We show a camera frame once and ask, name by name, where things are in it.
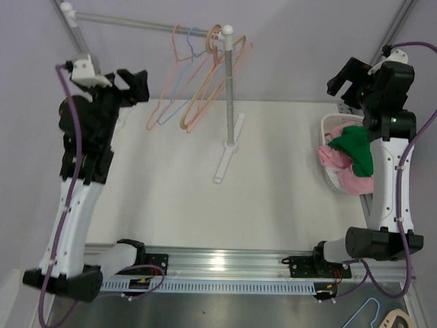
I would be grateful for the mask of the pink t shirt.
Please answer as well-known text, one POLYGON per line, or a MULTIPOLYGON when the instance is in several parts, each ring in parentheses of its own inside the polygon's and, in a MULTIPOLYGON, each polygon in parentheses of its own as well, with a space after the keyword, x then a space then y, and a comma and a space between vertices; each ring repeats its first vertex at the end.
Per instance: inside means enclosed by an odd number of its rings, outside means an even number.
MULTIPOLYGON (((333 139, 340 136, 343 128, 350 125, 354 124, 343 124, 334 128, 330 136, 333 139)), ((373 176, 366 178, 356 176, 352 169, 352 161, 348 156, 332 149, 328 144, 318 148, 318 155, 322 166, 339 170, 338 181, 347 193, 353 196, 373 193, 373 176)))

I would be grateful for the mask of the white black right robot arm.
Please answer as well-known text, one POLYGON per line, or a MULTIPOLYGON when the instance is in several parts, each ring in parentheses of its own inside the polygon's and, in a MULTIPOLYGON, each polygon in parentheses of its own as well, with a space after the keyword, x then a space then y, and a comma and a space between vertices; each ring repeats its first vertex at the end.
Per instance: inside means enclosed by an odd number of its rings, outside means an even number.
POLYGON ((394 59, 379 68, 350 58, 327 83, 327 92, 337 94, 351 83, 344 102, 362 109, 373 158, 373 202, 365 228, 350 227, 345 238, 321 241, 313 249, 311 270, 330 277, 350 260, 407 260, 423 248, 424 238, 414 233, 409 207, 409 170, 417 121, 404 109, 414 81, 414 68, 394 59))

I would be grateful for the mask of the green t shirt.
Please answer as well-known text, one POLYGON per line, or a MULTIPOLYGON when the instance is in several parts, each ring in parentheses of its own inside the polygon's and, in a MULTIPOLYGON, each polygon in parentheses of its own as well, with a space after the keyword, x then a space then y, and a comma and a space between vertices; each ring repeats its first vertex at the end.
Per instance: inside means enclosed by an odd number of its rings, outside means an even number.
POLYGON ((341 135, 330 141, 328 145, 351 159, 352 169, 356 176, 361 178, 373 176, 370 142, 364 126, 344 127, 341 135))

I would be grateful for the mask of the pink hanger with green shirt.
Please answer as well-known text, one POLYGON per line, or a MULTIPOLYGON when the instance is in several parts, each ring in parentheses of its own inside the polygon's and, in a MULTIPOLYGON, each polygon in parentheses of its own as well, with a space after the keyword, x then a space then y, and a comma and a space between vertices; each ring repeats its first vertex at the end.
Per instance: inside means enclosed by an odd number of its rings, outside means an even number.
POLYGON ((149 118, 147 119, 147 123, 145 125, 147 131, 151 131, 156 125, 160 125, 160 119, 165 115, 167 110, 171 107, 171 105, 174 103, 174 101, 178 97, 178 86, 180 84, 180 81, 182 77, 184 76, 185 72, 192 66, 194 60, 198 58, 198 54, 194 51, 194 47, 191 44, 190 37, 193 34, 194 31, 199 31, 198 27, 191 27, 188 29, 188 31, 185 33, 186 43, 189 47, 189 55, 186 57, 181 57, 178 53, 178 46, 176 42, 176 33, 181 30, 181 25, 175 25, 173 28, 173 31, 171 32, 171 44, 173 49, 173 58, 174 58, 174 65, 173 68, 170 70, 170 73, 167 77, 167 80, 165 82, 165 85, 160 93, 160 96, 158 98, 158 102, 152 113, 150 114, 149 118), (176 79, 175 85, 173 86, 173 90, 170 92, 170 96, 168 97, 169 102, 167 105, 164 106, 163 109, 161 109, 161 102, 163 101, 165 94, 168 92, 169 88, 171 87, 174 79, 176 78, 176 75, 179 70, 179 66, 181 64, 185 64, 188 62, 187 66, 181 71, 181 73, 178 75, 178 78, 176 79))

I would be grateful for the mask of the blue plastic hanger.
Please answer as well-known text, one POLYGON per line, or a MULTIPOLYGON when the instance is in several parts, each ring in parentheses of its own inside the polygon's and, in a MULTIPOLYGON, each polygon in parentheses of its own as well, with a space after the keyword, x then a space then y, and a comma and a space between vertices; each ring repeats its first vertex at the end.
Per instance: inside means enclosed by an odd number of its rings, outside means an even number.
POLYGON ((173 34, 172 34, 173 50, 174 50, 174 54, 175 54, 175 66, 171 71, 171 74, 168 78, 168 82, 171 83, 173 81, 174 75, 178 71, 178 65, 180 63, 188 62, 188 64, 182 71, 180 71, 178 78, 177 78, 177 81, 175 82, 173 91, 170 94, 169 103, 166 106, 164 106, 164 109, 160 112, 160 114, 158 116, 156 123, 159 124, 160 126, 162 126, 168 120, 170 120, 188 102, 188 101, 186 101, 184 104, 182 104, 180 107, 178 107, 175 111, 173 111, 171 114, 166 116, 166 112, 171 108, 171 106, 174 104, 174 102, 180 97, 180 94, 189 86, 191 81, 194 79, 195 75, 199 72, 201 67, 209 59, 209 57, 206 57, 204 59, 204 61, 202 62, 202 64, 198 67, 198 69, 193 73, 193 75, 189 79, 186 79, 186 74, 191 70, 191 66, 193 65, 194 61, 197 58, 201 57, 204 53, 206 53, 206 51, 202 51, 200 53, 195 52, 193 45, 191 44, 190 36, 194 31, 199 31, 199 28, 198 27, 191 27, 186 35, 186 42, 187 42, 187 45, 189 45, 189 48, 191 50, 191 55, 188 57, 182 58, 182 59, 179 58, 177 46, 175 45, 175 40, 174 40, 174 34, 175 34, 175 31, 177 28, 178 28, 178 26, 176 26, 174 28, 173 34))

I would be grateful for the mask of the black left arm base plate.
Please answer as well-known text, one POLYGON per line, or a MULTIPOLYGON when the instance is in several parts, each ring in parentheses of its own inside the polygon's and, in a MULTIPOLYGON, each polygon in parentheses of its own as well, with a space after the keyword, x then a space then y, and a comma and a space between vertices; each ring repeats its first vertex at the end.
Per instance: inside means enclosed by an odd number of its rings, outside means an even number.
POLYGON ((154 265, 156 267, 161 268, 165 273, 167 272, 169 262, 169 255, 168 254, 146 254, 144 257, 142 257, 139 260, 136 260, 134 266, 135 269, 130 269, 129 274, 130 275, 160 275, 160 271, 158 269, 154 268, 137 268, 139 265, 154 265))

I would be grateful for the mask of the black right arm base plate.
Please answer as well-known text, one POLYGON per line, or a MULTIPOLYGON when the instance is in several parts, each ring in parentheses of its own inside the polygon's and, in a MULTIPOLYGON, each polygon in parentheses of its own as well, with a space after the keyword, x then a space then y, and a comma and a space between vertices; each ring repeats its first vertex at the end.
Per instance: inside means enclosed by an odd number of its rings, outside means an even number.
POLYGON ((291 278, 324 278, 342 277, 350 279, 351 269, 345 269, 342 264, 327 262, 315 256, 289 256, 281 260, 288 265, 291 278))

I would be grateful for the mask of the beige wooden hanger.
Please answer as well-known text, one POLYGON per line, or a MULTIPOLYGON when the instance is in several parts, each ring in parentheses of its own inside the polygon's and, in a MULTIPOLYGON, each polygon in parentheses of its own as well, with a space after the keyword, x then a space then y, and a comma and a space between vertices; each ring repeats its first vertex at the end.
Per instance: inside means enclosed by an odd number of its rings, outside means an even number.
POLYGON ((206 35, 205 50, 208 58, 212 60, 212 66, 182 114, 180 128, 187 133, 191 133, 197 127, 225 88, 227 77, 223 77, 218 86, 210 91, 219 68, 221 66, 226 68, 229 64, 233 72, 242 62, 242 56, 246 51, 246 36, 234 40, 234 28, 231 25, 214 25, 206 35))

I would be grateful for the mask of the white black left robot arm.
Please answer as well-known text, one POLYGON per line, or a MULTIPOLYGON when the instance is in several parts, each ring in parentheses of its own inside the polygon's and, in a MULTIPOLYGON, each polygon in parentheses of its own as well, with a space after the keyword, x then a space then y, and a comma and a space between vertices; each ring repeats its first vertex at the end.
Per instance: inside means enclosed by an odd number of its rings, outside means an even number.
POLYGON ((114 153, 111 142, 119 112, 150 99, 147 71, 126 69, 107 74, 109 85, 76 86, 91 98, 66 93, 59 106, 59 128, 63 132, 60 203, 49 244, 39 265, 26 270, 23 283, 75 301, 91 302, 104 279, 128 270, 143 272, 147 266, 145 245, 123 238, 96 264, 84 261, 91 217, 107 182, 114 153))

